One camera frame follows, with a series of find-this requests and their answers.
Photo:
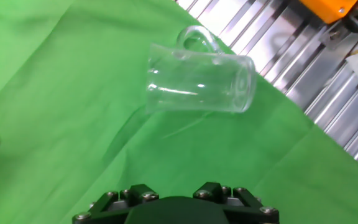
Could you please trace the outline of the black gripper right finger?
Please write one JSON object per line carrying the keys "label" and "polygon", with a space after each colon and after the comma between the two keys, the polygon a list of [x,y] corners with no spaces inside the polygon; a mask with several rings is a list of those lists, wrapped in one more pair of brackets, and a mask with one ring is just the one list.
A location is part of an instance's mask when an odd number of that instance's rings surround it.
{"label": "black gripper right finger", "polygon": [[263,205],[245,187],[206,182],[193,193],[193,198],[218,205],[229,223],[279,224],[279,211]]}

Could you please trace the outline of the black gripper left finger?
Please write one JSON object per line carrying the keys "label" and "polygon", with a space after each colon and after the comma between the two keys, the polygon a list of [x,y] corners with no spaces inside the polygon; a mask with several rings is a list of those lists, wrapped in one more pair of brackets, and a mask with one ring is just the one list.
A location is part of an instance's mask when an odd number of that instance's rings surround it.
{"label": "black gripper left finger", "polygon": [[158,199],[159,194],[145,184],[132,185],[119,192],[106,192],[87,211],[74,215],[72,224],[125,223],[133,208]]}

